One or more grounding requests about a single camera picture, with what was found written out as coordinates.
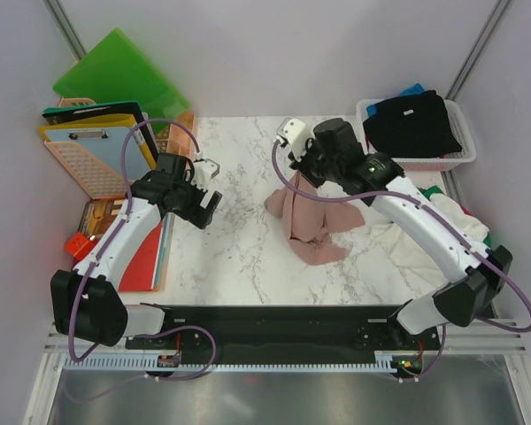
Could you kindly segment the pink t shirt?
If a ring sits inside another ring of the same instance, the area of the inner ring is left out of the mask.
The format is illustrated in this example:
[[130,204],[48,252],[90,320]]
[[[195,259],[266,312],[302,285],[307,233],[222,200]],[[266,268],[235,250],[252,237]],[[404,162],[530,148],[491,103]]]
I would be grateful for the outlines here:
[[314,201],[286,187],[275,190],[265,200],[264,207],[281,219],[289,247],[311,266],[346,258],[347,250],[334,244],[331,235],[365,225],[361,211],[350,203]]

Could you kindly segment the white t shirt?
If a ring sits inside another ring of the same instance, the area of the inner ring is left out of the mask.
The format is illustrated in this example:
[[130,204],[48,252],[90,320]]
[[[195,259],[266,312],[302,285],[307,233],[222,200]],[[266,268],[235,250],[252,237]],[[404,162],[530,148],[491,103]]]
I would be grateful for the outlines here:
[[448,281],[431,257],[398,225],[394,223],[373,225],[370,236],[399,268],[411,270],[434,286],[443,286]]

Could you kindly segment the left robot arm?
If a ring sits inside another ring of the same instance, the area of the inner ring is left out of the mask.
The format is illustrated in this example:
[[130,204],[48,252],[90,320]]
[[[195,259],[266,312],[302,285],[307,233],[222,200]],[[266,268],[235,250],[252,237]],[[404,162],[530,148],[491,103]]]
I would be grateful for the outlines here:
[[167,214],[200,229],[211,224],[222,196],[209,186],[219,171],[209,158],[159,155],[155,169],[131,184],[117,218],[92,251],[72,270],[58,270],[51,278],[57,332],[71,341],[105,346],[139,335],[158,348],[173,344],[177,328],[164,319],[163,310],[124,304],[119,286],[142,243]]

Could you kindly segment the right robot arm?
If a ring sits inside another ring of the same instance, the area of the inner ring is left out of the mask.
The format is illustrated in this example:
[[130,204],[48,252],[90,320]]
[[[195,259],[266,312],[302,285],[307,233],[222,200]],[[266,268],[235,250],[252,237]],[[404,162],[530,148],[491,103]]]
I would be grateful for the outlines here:
[[512,255],[466,236],[418,190],[385,153],[365,154],[352,125],[340,118],[308,127],[288,119],[278,131],[289,147],[292,169],[318,188],[339,185],[349,196],[398,225],[436,263],[446,278],[439,290],[404,304],[388,325],[389,341],[408,348],[423,331],[444,323],[471,324],[504,286]]

